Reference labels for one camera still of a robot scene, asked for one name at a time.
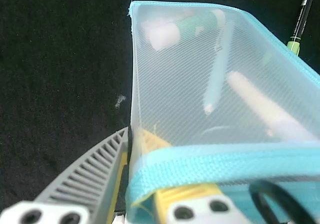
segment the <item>black cable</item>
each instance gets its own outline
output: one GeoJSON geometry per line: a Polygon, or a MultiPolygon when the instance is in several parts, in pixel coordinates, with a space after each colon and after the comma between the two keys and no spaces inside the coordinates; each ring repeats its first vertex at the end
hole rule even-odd
{"type": "Polygon", "coordinates": [[[275,201],[295,224],[316,224],[311,215],[283,188],[265,180],[252,182],[249,192],[255,207],[268,224],[279,224],[279,221],[264,195],[275,201]]]}

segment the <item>gray plastic part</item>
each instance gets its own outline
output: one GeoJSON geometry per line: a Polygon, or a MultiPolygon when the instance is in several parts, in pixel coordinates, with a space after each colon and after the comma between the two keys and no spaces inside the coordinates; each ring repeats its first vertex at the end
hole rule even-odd
{"type": "Polygon", "coordinates": [[[90,223],[106,223],[122,153],[127,150],[128,128],[123,128],[74,161],[35,201],[85,206],[90,223]]]}

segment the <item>mesh pencil case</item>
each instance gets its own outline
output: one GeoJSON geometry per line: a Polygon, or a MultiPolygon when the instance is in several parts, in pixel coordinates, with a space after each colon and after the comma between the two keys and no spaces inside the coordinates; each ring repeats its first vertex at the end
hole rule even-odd
{"type": "Polygon", "coordinates": [[[248,193],[256,179],[281,185],[319,217],[318,74],[236,8],[134,1],[129,14],[129,220],[155,221],[156,190],[216,183],[263,223],[248,193]]]}

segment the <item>black carpet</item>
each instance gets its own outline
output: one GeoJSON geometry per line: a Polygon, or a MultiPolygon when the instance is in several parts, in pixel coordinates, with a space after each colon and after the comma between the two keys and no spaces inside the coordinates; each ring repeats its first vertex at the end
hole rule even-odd
{"type": "MultiPolygon", "coordinates": [[[[301,0],[230,5],[282,42],[301,0]]],[[[0,0],[0,210],[32,200],[87,149],[130,122],[131,0],[0,0]],[[115,108],[119,95],[127,97],[115,108]]],[[[320,0],[300,55],[320,72],[320,0]]]]}

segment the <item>green marker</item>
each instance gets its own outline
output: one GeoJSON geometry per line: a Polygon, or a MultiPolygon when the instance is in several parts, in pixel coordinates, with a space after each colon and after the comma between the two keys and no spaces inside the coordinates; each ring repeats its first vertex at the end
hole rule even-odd
{"type": "Polygon", "coordinates": [[[294,33],[290,37],[290,41],[287,44],[287,47],[296,55],[299,55],[301,36],[305,30],[305,24],[311,8],[312,1],[313,0],[302,0],[301,10],[296,21],[296,26],[294,27],[293,31],[294,33]]]}

